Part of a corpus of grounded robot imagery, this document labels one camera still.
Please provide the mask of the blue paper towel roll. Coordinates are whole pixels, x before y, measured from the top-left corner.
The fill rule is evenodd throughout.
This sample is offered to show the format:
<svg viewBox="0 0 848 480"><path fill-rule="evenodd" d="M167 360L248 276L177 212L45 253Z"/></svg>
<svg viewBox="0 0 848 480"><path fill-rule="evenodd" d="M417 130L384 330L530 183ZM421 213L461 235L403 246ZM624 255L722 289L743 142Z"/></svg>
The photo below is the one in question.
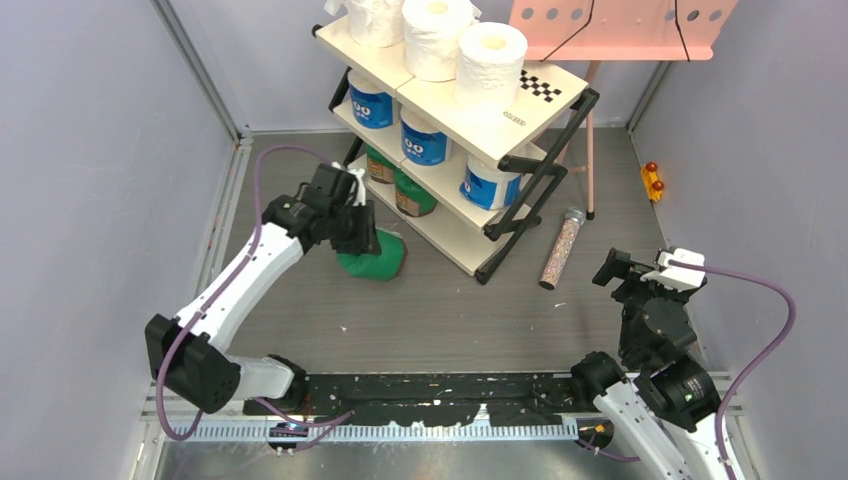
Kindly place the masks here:
<svg viewBox="0 0 848 480"><path fill-rule="evenodd" d="M401 149L405 157L417 165L435 166L446 162L452 154L453 142L409 107L400 109Z"/></svg>
<svg viewBox="0 0 848 480"><path fill-rule="evenodd" d="M514 204L521 182L521 174L491 168L477 157L468 155L464 179L458 190L472 204L487 211L496 211Z"/></svg>
<svg viewBox="0 0 848 480"><path fill-rule="evenodd" d="M369 129L384 129L400 119L397 101L360 73L350 70L347 81L354 118Z"/></svg>

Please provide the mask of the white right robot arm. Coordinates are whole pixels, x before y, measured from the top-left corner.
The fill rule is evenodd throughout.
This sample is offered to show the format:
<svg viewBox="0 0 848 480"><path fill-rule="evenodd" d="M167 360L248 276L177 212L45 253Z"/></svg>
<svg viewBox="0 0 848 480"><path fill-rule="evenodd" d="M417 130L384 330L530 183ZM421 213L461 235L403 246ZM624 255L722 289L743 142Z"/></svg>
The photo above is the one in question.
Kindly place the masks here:
<svg viewBox="0 0 848 480"><path fill-rule="evenodd" d="M611 249L592 282L620 285L618 356L587 354L571 370L571 397L598 409L659 479L742 479L712 376L691 355L686 305L707 283L704 257L682 248L643 264Z"/></svg>

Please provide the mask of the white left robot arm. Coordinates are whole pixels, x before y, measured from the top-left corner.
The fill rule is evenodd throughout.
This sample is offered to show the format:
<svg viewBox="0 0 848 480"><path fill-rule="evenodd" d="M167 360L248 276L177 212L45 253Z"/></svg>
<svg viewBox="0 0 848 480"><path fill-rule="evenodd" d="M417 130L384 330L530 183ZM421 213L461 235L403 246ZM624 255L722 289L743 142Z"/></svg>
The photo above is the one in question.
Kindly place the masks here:
<svg viewBox="0 0 848 480"><path fill-rule="evenodd" d="M148 322L145 340L159 410L166 391L206 414L255 397L284 414L305 405L307 389L294 365L228 350L270 287L313 247L328 242L342 254L380 252L366 192L365 170L319 165L297 194L282 195L261 210L245 246L196 299L172 318L157 314Z"/></svg>

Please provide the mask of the white paper towel roll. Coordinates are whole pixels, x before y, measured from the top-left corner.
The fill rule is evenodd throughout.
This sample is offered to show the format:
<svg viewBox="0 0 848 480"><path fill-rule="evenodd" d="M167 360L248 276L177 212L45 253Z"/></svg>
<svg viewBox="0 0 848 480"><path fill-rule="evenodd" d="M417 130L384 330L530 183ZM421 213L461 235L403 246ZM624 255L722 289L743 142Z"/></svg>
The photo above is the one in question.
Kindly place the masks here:
<svg viewBox="0 0 848 480"><path fill-rule="evenodd" d="M405 1L402 17L407 71L427 82L455 79L459 38L480 15L468 0Z"/></svg>
<svg viewBox="0 0 848 480"><path fill-rule="evenodd" d="M327 0L324 10L336 15L344 7L349 32L360 45L386 48L403 41L404 0Z"/></svg>
<svg viewBox="0 0 848 480"><path fill-rule="evenodd" d="M497 22L470 26L459 38L454 97L462 107L501 112L515 101L528 41Z"/></svg>

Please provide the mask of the green package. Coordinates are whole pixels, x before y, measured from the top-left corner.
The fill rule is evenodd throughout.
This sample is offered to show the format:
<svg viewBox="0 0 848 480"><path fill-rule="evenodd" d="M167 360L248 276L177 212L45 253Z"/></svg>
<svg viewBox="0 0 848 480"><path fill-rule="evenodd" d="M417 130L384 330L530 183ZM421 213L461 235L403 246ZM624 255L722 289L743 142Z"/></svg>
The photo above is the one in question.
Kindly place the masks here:
<svg viewBox="0 0 848 480"><path fill-rule="evenodd" d="M372 146L366 147L368 173L380 184L394 184L397 166Z"/></svg>
<svg viewBox="0 0 848 480"><path fill-rule="evenodd" d="M380 253L336 254L343 270L354 278L387 282L395 278L403 267L407 249L403 238L396 232L377 230Z"/></svg>
<svg viewBox="0 0 848 480"><path fill-rule="evenodd" d="M403 171L394 173L395 205L403 214L420 218L432 213L438 205L437 199L413 181Z"/></svg>

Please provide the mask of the glitter microphone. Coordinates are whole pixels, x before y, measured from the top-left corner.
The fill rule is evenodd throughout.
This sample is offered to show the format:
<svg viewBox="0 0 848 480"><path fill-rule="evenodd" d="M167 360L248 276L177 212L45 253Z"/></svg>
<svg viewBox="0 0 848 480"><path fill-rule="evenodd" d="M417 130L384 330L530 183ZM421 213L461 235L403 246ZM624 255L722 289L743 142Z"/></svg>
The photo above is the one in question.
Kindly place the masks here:
<svg viewBox="0 0 848 480"><path fill-rule="evenodd" d="M585 221L586 212L582 209L571 208L565 213L561 229L539 279L539 285L542 288L546 290L556 288L576 237Z"/></svg>

